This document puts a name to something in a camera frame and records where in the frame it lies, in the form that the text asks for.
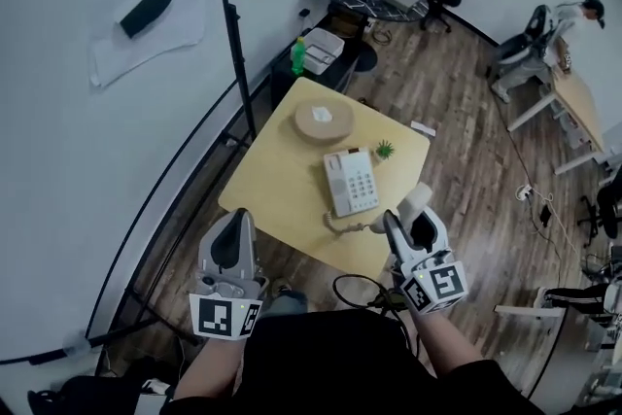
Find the gray pants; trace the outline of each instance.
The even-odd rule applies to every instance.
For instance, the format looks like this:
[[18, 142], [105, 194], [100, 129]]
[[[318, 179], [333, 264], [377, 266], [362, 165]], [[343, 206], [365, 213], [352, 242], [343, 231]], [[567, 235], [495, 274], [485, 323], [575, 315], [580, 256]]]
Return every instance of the gray pants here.
[[524, 84], [531, 77], [539, 77], [546, 84], [551, 84], [551, 69], [539, 57], [528, 57], [516, 66], [503, 73], [493, 88], [501, 93], [507, 93], [511, 88]]
[[307, 296], [298, 291], [282, 291], [272, 303], [261, 310], [260, 318], [302, 315], [308, 311]]

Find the forearm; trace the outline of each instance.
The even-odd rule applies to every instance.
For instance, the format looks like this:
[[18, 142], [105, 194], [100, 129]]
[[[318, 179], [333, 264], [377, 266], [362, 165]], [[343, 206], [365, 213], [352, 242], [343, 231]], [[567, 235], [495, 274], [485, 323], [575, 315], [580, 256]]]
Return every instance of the forearm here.
[[216, 398], [235, 379], [246, 341], [207, 341], [175, 390], [174, 399]]
[[437, 376], [467, 363], [483, 360], [481, 353], [440, 313], [418, 315], [413, 322]]

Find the wooden floor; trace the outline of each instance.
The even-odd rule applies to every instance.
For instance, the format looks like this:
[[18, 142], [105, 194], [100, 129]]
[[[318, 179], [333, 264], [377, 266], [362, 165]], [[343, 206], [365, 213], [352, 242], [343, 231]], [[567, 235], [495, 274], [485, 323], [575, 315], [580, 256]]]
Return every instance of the wooden floor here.
[[[575, 223], [585, 213], [578, 199], [583, 194], [595, 197], [604, 172], [595, 163], [587, 163], [560, 177], [553, 174], [556, 165], [581, 151], [566, 146], [548, 110], [512, 133], [514, 146], [505, 123], [538, 100], [537, 83], [514, 90], [512, 103], [498, 107], [483, 78], [490, 47], [451, 22], [452, 34], [436, 26], [421, 32], [417, 24], [393, 23], [377, 28], [390, 29], [393, 40], [387, 47], [376, 45], [378, 66], [358, 74], [348, 95], [365, 97], [380, 112], [404, 124], [414, 120], [436, 130], [421, 181], [434, 191], [432, 208], [447, 225], [451, 245], [465, 265], [470, 284], [468, 299], [453, 307], [449, 318], [484, 356], [500, 363], [518, 389], [527, 393], [552, 346], [554, 324], [550, 320], [502, 318], [493, 309], [499, 303], [529, 306], [538, 287], [556, 287], [558, 281], [563, 286], [585, 285], [579, 270], [586, 253], [582, 249], [585, 228], [579, 229]], [[269, 116], [268, 102], [267, 92], [256, 100], [259, 126]], [[236, 126], [244, 129], [243, 124]], [[134, 286], [138, 294], [147, 292], [163, 255], [214, 176], [215, 167], [229, 152], [220, 146], [215, 158], [193, 181], [138, 275]], [[161, 316], [184, 330], [191, 330], [188, 292], [194, 286], [198, 241], [223, 213], [217, 199], [232, 171], [233, 167], [201, 206], [150, 302]], [[516, 189], [528, 182], [543, 194], [553, 193], [553, 204], [580, 255], [566, 243], [558, 224], [542, 231], [552, 243], [536, 233], [529, 203], [521, 203], [514, 196]], [[535, 200], [534, 213], [540, 209], [541, 202]], [[606, 244], [601, 235], [590, 252], [603, 256]], [[258, 251], [265, 274], [288, 277], [296, 289], [307, 293], [313, 309], [340, 306], [330, 287], [339, 275], [337, 270], [263, 233], [259, 234]], [[390, 281], [386, 274], [382, 280]], [[345, 292], [359, 302], [374, 295], [369, 286], [357, 282]], [[136, 307], [130, 303], [121, 314], [121, 322], [133, 321], [135, 314]], [[145, 354], [174, 363], [176, 342], [164, 326], [153, 326], [111, 346], [111, 367], [122, 373], [128, 362]], [[195, 350], [184, 347], [187, 358], [191, 358]]]

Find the small potted plant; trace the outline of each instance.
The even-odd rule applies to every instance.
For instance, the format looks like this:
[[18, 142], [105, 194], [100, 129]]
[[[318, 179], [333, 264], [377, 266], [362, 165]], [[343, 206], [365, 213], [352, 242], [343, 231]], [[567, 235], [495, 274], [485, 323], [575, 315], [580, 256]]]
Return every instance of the small potted plant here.
[[383, 140], [378, 144], [375, 149], [376, 156], [380, 162], [386, 161], [396, 152], [396, 148], [393, 147], [393, 144], [387, 140]]

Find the yellow table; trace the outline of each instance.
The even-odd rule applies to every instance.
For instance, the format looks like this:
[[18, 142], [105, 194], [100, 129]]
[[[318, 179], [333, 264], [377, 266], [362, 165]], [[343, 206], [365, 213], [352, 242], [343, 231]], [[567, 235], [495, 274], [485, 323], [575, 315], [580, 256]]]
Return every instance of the yellow table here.
[[[302, 140], [292, 115], [299, 102], [331, 97], [346, 101], [354, 111], [354, 132], [339, 144], [314, 146]], [[349, 97], [300, 78], [246, 153], [219, 198], [227, 211], [243, 207], [258, 229], [302, 253], [347, 273], [377, 278], [390, 252], [387, 238], [368, 229], [336, 236], [324, 225], [332, 207], [323, 157], [355, 147], [374, 148], [390, 141], [396, 153], [374, 167], [380, 198], [376, 209], [342, 219], [338, 227], [372, 222], [395, 209], [417, 185], [430, 141]]]

